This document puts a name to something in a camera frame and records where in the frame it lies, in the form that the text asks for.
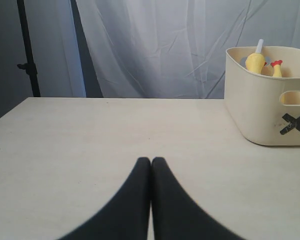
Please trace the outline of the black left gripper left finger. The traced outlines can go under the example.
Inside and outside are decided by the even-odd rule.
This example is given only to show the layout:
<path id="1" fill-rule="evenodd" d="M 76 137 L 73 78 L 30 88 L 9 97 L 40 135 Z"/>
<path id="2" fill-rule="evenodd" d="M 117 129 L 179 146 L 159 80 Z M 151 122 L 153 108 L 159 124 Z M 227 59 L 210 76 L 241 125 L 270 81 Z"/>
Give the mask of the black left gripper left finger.
<path id="1" fill-rule="evenodd" d="M 62 240 L 146 240 L 151 203 L 151 162 L 137 159 L 117 193 Z"/>

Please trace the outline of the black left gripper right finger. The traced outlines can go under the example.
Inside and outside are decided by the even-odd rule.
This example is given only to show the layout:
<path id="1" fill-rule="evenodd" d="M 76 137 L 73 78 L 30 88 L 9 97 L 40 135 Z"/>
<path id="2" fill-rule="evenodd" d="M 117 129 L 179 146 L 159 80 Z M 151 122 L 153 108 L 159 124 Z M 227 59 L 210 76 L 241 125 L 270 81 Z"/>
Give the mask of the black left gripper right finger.
<path id="1" fill-rule="evenodd" d="M 152 221 L 156 240 L 241 240 L 207 214 L 182 188 L 163 157 L 151 165 Z"/>

